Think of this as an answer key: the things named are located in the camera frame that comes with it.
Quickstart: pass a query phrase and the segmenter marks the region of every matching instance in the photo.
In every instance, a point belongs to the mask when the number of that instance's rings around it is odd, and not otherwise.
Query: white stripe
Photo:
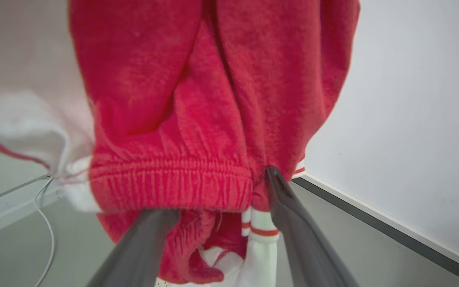
[[[259,211],[253,209],[253,214],[251,215],[251,225],[256,229],[261,230],[276,230],[274,223],[272,222],[272,216],[268,211]]]
[[[250,227],[242,229],[242,236],[246,237],[246,236],[249,236],[249,234],[251,234],[251,228]]]
[[[301,161],[298,162],[297,167],[295,168],[295,170],[297,171],[297,170],[299,170],[299,169],[301,169],[303,167],[306,167],[306,164],[304,163],[304,160],[301,160]]]
[[[249,207],[246,211],[242,212],[242,223],[251,221],[252,207]]]

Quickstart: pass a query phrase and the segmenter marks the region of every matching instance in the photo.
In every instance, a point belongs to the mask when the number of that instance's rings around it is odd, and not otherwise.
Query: gray floor
[[[361,287],[455,287],[459,278],[292,184]],[[55,259],[41,287],[83,287],[113,244],[92,214],[65,200],[45,208],[57,240]],[[49,258],[49,231],[36,212],[0,230],[0,287],[33,287]],[[290,287],[286,251],[279,248],[277,286]]]

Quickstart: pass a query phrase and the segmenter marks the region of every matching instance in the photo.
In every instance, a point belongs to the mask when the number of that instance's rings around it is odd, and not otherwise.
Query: red and white garment
[[[45,165],[115,242],[142,209],[179,209],[161,280],[271,287],[264,170],[304,171],[358,14],[357,0],[0,2],[0,152]]]

